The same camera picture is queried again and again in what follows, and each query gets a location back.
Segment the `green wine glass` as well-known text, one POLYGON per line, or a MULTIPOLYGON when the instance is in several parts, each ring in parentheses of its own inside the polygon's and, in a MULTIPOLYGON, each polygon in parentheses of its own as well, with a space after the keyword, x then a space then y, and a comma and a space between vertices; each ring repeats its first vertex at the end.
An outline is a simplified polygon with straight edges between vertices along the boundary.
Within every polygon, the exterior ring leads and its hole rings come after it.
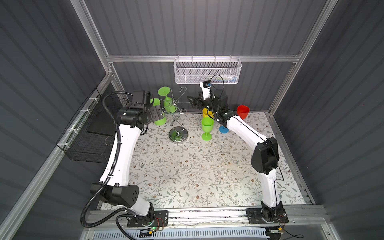
POLYGON ((204 132, 202 134, 202 139, 204 141, 210 141, 212 139, 211 131, 214 128, 214 123, 215 123, 214 119, 210 117, 205 117, 202 119, 202 130, 204 132))
POLYGON ((166 117, 162 111, 160 99, 151 99, 150 113, 152 114, 151 122, 155 125, 161 126, 166 123, 166 117))
POLYGON ((161 87, 158 90, 158 95, 164 97, 164 108, 168 113, 175 113, 177 108, 173 103, 173 99, 169 97, 171 89, 169 87, 161 87))

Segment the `red wine glass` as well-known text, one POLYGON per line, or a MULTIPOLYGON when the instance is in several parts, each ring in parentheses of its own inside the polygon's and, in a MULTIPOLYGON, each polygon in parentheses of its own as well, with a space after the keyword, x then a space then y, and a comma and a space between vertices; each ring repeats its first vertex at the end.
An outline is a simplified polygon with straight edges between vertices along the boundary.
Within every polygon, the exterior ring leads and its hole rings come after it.
POLYGON ((250 108, 245 105, 240 105, 237 107, 237 114, 242 119, 245 120, 250 112, 250 108))

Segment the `blue wine glass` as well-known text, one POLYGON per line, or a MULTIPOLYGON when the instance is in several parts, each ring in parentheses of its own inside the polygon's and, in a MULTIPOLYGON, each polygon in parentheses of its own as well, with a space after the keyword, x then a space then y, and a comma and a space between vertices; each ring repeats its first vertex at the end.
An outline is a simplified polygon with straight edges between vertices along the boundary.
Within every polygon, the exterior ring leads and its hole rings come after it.
POLYGON ((219 131, 220 131, 220 133, 222 133, 222 134, 227 134, 227 133, 229 132, 229 129, 226 128, 226 127, 224 127, 224 126, 220 126, 220 127, 219 127, 219 131))

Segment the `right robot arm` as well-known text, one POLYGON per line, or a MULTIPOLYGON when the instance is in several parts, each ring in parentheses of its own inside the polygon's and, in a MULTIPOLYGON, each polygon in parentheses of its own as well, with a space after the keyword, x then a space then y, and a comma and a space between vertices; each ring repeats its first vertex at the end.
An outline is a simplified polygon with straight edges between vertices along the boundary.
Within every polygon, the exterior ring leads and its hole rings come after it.
POLYGON ((251 126, 228 107, 227 96, 221 91, 216 95, 203 90, 198 97, 187 97, 193 108, 206 108, 213 113, 213 119, 229 131, 237 134, 254 151, 251 165, 258 173, 262 188, 261 216, 266 223, 287 223, 288 216, 277 189, 277 170, 280 168, 278 141, 268 138, 251 126))

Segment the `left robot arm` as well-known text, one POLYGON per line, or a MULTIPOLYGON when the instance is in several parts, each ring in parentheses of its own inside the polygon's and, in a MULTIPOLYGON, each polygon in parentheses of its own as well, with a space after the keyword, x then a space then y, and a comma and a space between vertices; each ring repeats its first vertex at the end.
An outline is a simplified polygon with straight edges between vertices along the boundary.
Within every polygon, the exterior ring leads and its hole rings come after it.
POLYGON ((102 100, 103 107, 115 128, 115 139, 106 169, 97 183, 91 185, 92 198, 81 213, 81 224, 93 228, 106 222, 120 212, 130 212, 140 224, 147 225, 154 220, 153 204, 139 194, 139 187, 129 183, 129 170, 137 140, 146 134, 149 124, 164 118, 160 106, 154 105, 151 93, 134 91, 132 100, 113 114, 107 104, 107 96, 102 100), (95 199, 103 203, 118 206, 119 209, 103 219, 86 222, 86 213, 95 199))

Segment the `yellow wine glass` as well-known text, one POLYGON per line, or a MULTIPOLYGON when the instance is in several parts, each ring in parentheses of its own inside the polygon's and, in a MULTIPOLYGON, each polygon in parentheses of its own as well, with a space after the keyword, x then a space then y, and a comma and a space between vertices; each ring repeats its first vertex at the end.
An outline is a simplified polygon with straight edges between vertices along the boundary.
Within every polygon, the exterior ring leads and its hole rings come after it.
POLYGON ((211 118, 211 119, 214 119, 214 113, 210 110, 208 110, 207 108, 203 108, 203 118, 211 118))

